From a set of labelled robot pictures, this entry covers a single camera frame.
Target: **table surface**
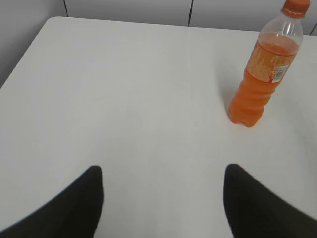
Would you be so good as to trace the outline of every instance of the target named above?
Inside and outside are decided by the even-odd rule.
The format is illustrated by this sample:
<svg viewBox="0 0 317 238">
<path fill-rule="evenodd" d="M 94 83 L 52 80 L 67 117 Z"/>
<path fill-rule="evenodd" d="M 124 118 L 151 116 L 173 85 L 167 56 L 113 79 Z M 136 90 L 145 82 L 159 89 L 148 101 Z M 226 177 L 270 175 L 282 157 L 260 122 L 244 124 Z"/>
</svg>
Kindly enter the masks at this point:
<svg viewBox="0 0 317 238">
<path fill-rule="evenodd" d="M 317 37 L 253 128 L 226 107 L 258 33 L 55 17 L 0 89 L 0 230 L 100 165 L 97 238 L 232 237 L 238 163 L 317 218 Z"/>
</svg>

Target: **bottle label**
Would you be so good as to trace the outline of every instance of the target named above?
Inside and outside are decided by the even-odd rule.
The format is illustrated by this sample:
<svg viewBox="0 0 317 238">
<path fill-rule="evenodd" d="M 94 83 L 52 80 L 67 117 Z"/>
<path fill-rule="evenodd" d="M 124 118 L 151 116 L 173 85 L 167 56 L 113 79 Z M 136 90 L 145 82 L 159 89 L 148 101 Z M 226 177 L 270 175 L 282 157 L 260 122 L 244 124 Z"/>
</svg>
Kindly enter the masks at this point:
<svg viewBox="0 0 317 238">
<path fill-rule="evenodd" d="M 257 42 L 250 56 L 247 71 L 262 82 L 277 83 L 283 79 L 295 55 L 281 56 L 271 53 Z"/>
</svg>

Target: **white wall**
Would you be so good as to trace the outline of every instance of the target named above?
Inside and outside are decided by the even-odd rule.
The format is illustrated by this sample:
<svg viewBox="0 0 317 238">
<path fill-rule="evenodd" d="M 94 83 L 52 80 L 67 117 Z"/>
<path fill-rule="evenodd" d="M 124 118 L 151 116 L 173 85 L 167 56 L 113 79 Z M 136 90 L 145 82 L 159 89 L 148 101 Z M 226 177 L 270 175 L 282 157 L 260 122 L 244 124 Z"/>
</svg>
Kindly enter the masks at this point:
<svg viewBox="0 0 317 238">
<path fill-rule="evenodd" d="M 187 26 L 191 0 L 66 0 L 70 17 Z"/>
<path fill-rule="evenodd" d="M 66 16 L 63 0 L 0 0 L 0 87 L 52 16 Z"/>
<path fill-rule="evenodd" d="M 190 26 L 260 31 L 280 14 L 285 0 L 194 0 Z M 317 21 L 317 0 L 302 24 L 310 34 Z"/>
</svg>

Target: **bottle cap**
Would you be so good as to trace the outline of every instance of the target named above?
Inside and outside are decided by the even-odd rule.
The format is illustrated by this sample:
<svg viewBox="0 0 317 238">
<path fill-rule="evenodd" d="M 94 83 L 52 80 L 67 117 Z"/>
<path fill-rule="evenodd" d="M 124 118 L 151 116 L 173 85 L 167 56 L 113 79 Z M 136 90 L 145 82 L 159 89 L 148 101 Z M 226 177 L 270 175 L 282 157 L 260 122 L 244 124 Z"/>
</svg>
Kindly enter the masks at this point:
<svg viewBox="0 0 317 238">
<path fill-rule="evenodd" d="M 309 0 L 286 0 L 282 12 L 292 18 L 304 18 L 310 4 Z"/>
</svg>

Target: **plastic bottle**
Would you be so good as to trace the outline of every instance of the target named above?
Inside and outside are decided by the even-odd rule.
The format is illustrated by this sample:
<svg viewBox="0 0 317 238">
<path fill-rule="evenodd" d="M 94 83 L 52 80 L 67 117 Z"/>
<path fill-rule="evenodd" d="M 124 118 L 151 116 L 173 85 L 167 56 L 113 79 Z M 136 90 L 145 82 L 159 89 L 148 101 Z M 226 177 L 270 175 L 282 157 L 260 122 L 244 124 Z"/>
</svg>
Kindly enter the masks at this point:
<svg viewBox="0 0 317 238">
<path fill-rule="evenodd" d="M 245 68 L 244 79 L 228 109 L 233 123 L 251 127 L 261 118 L 265 105 L 301 46 L 303 29 L 300 20 L 309 5 L 309 0 L 286 0 L 282 14 L 261 30 Z"/>
</svg>

